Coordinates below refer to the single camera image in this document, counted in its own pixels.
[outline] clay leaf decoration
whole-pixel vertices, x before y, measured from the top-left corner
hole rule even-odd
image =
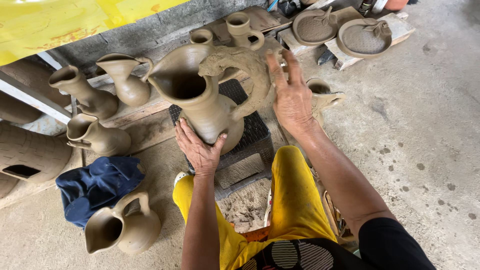
[[[365,23],[368,24],[363,30],[365,31],[373,31],[375,37],[382,37],[382,36],[391,36],[392,31],[388,27],[388,23],[386,21],[376,21],[375,19],[368,18],[363,20]]]
[[[331,11],[332,7],[330,6],[327,12],[322,15],[315,16],[313,19],[317,21],[322,21],[322,25],[336,24],[337,17],[334,14],[330,14]]]

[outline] hand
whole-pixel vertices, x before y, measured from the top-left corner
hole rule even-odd
[[[195,168],[197,175],[215,174],[220,160],[220,150],[225,144],[227,134],[220,134],[213,146],[205,144],[188,126],[187,120],[180,117],[175,126],[175,138],[180,149],[185,153],[188,160]]]
[[[312,126],[319,125],[312,116],[312,91],[307,87],[300,65],[289,50],[282,51],[288,64],[288,81],[271,50],[266,53],[270,72],[275,76],[273,109],[280,124],[292,135],[301,135]]]

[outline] clay handle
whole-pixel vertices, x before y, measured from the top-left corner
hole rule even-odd
[[[140,211],[145,215],[150,215],[150,207],[148,206],[148,193],[146,191],[133,191],[123,196],[113,208],[113,214],[125,218],[123,210],[136,198],[140,201]]]
[[[268,67],[258,53],[244,47],[219,47],[203,59],[199,65],[198,74],[214,77],[228,67],[236,67],[245,71],[253,80],[253,89],[247,100],[232,111],[232,118],[237,121],[252,114],[262,105],[272,83]]]
[[[73,142],[69,141],[67,145],[71,147],[77,147],[77,148],[82,148],[82,149],[87,149],[87,150],[92,150],[92,144],[87,144],[87,143],[81,143],[81,142]]]
[[[258,30],[252,30],[250,29],[250,32],[249,32],[250,35],[252,36],[256,36],[258,38],[258,42],[256,44],[252,44],[250,45],[250,49],[251,50],[258,50],[260,49],[264,43],[265,43],[265,36],[262,32],[258,31]]]
[[[335,99],[330,101],[330,103],[328,103],[325,107],[323,107],[323,109],[334,107],[342,103],[347,98],[347,95],[344,92],[335,92],[332,94],[336,95]]]
[[[152,69],[153,69],[153,61],[148,57],[137,57],[137,58],[135,58],[135,60],[137,60],[140,63],[148,62],[148,71],[147,71],[147,73],[145,73],[145,75],[143,75],[140,78],[140,80],[143,83],[147,83],[148,76],[150,75],[150,73],[152,72]]]

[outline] clay mug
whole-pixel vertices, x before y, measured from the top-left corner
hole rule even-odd
[[[322,110],[342,103],[347,95],[344,92],[330,91],[330,86],[322,79],[310,79],[307,86],[312,91],[312,115],[320,126],[324,125]]]
[[[67,138],[71,140],[67,143],[69,146],[91,150],[105,157],[124,156],[132,144],[126,131],[104,127],[97,117],[84,113],[79,113],[68,121]]]
[[[101,120],[113,116],[118,109],[118,99],[108,91],[93,88],[77,67],[68,65],[55,71],[48,84],[77,98],[77,107],[84,113]]]
[[[140,211],[125,215],[125,207],[137,198]],[[86,249],[95,254],[118,245],[125,253],[139,254],[153,245],[160,230],[160,219],[148,206],[148,193],[132,191],[114,208],[103,207],[90,217],[85,226]]]
[[[234,12],[227,19],[227,30],[232,36],[232,47],[246,47],[251,50],[260,49],[265,42],[262,32],[250,29],[250,17],[245,12]],[[258,42],[252,44],[248,36],[253,35],[258,38]]]
[[[245,71],[253,80],[252,93],[238,106],[218,93],[218,75],[228,67]],[[206,44],[174,49],[155,65],[148,81],[165,100],[182,108],[180,117],[205,143],[213,145],[221,133],[227,133],[222,155],[240,141],[243,117],[262,105],[271,85],[268,68],[256,52]]]
[[[148,62],[147,73],[141,78],[132,75],[133,69],[142,62]],[[137,107],[147,103],[150,98],[150,88],[146,84],[152,71],[153,61],[148,57],[134,58],[123,53],[109,53],[100,57],[96,64],[105,70],[113,79],[117,97],[128,106]]]
[[[192,44],[203,43],[203,44],[213,46],[213,34],[210,30],[198,29],[190,33],[190,42]]]

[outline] black woven stool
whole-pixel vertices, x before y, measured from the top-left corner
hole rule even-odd
[[[218,88],[218,92],[220,94],[231,98],[237,105],[241,104],[248,97],[241,87],[240,82],[238,82],[236,79],[228,80],[220,84]],[[181,108],[177,105],[172,105],[168,109],[168,112],[172,119],[173,125],[175,126],[175,123],[180,115]],[[243,129],[243,135],[240,139],[240,142],[230,152],[220,156],[220,162],[218,163],[216,170],[221,170],[256,153],[260,154],[262,162],[264,163],[264,170],[249,177],[243,178],[227,188],[222,188],[218,181],[214,179],[215,200],[226,198],[232,192],[262,178],[268,178],[270,180],[272,179],[272,163],[274,152],[270,130],[268,130],[268,127],[265,125],[257,111],[249,116],[245,116],[243,120],[245,121],[245,127]],[[188,169],[195,174],[195,169],[193,168],[192,164],[186,157],[185,159],[188,163]]]

